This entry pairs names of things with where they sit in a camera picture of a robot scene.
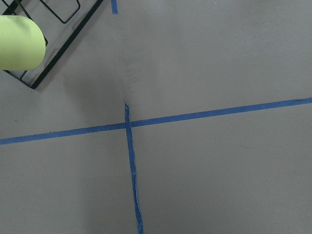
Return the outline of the yellow plastic cup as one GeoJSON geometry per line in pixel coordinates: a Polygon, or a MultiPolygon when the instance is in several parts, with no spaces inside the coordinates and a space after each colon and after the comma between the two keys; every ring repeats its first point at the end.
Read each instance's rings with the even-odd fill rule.
{"type": "Polygon", "coordinates": [[[0,68],[32,70],[43,61],[45,39],[40,28],[24,16],[0,17],[0,68]]]}

